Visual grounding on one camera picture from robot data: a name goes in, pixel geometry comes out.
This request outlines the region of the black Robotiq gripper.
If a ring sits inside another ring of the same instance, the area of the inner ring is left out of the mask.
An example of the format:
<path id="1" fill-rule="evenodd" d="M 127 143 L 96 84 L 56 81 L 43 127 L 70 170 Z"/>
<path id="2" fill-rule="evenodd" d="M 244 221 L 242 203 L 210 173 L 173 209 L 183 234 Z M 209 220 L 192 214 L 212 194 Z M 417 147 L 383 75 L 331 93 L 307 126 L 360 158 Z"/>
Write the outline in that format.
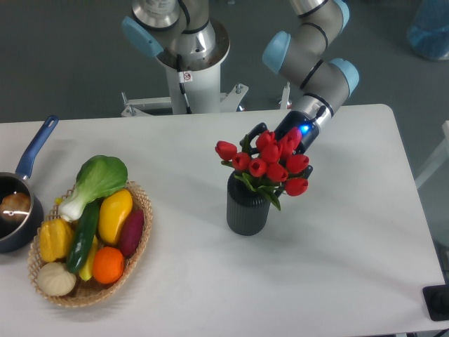
<path id="1" fill-rule="evenodd" d="M 302 139 L 295 150 L 300 154 L 304 154 L 318 137 L 320 132 L 319 125 L 316 120 L 312 119 L 308 114 L 293 110 L 287 113 L 274 130 L 275 139 L 282 139 L 282 137 L 284 137 L 294 126 L 296 126 L 302 134 Z M 253 147 L 251 142 L 265 131 L 267 131 L 267 125 L 262 122 L 257 124 L 249 133 L 245 134 L 239 142 L 241 153 L 246 153 L 250 157 L 259 154 L 260 150 L 257 149 L 256 146 Z M 281 196 L 283 193 L 294 197 L 303 194 L 309 186 L 308 179 L 313 169 L 314 168 L 311 165 L 308 165 L 308 167 L 301 173 L 292 178 L 288 178 L 286 182 L 281 183 L 275 189 L 274 194 L 277 197 Z"/>

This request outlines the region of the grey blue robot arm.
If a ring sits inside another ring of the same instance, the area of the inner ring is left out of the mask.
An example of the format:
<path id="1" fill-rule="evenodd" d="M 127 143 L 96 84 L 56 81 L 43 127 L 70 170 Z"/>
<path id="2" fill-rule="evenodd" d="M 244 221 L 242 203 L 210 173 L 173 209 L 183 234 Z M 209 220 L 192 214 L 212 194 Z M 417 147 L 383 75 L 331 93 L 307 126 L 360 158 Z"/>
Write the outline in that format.
<path id="1" fill-rule="evenodd" d="M 262 55 L 263 63 L 302 97 L 276 128 L 278 138 L 298 127 L 305 152 L 323 126 L 358 85 L 358 71 L 350 62 L 326 62 L 323 52 L 340 35 L 349 19 L 342 1 L 292 1 L 300 19 L 296 33 L 278 32 Z M 227 96 L 220 92 L 220 66 L 228 55 L 229 35 L 210 17 L 207 1 L 134 1 L 122 30 L 141 53 L 165 67 L 174 114 L 231 112 L 244 88 Z"/>

